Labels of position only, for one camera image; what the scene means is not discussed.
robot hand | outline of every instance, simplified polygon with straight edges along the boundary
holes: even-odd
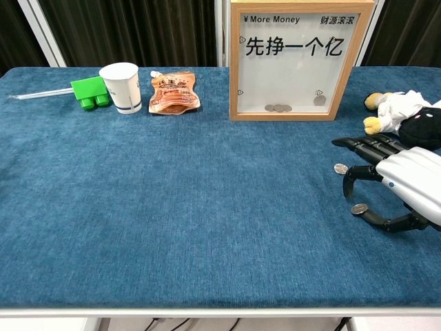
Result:
[[[343,194],[350,198],[356,179],[380,181],[400,197],[410,213],[397,219],[384,219],[367,205],[359,204],[352,213],[388,232],[423,230],[428,225],[441,231],[441,157],[423,148],[407,149],[387,136],[376,134],[357,139],[333,140],[349,148],[371,165],[351,167],[343,179]]]

glass panel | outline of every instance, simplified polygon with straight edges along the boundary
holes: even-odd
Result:
[[[242,14],[238,113],[327,113],[358,14]]]

green plastic toy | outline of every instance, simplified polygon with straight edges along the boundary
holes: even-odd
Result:
[[[93,109],[95,103],[98,106],[109,104],[107,89],[104,80],[100,76],[71,81],[70,85],[74,89],[76,100],[80,101],[80,105],[84,110]]]

plush toy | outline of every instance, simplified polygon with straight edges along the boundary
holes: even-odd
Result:
[[[428,150],[441,148],[441,100],[431,105],[413,90],[408,93],[372,93],[365,99],[369,111],[377,117],[367,117],[363,123],[367,134],[391,132],[409,147]]]

snack pouch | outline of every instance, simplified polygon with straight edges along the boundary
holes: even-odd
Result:
[[[196,77],[193,72],[152,72],[153,97],[149,102],[152,114],[180,115],[199,108],[201,102],[193,91]]]

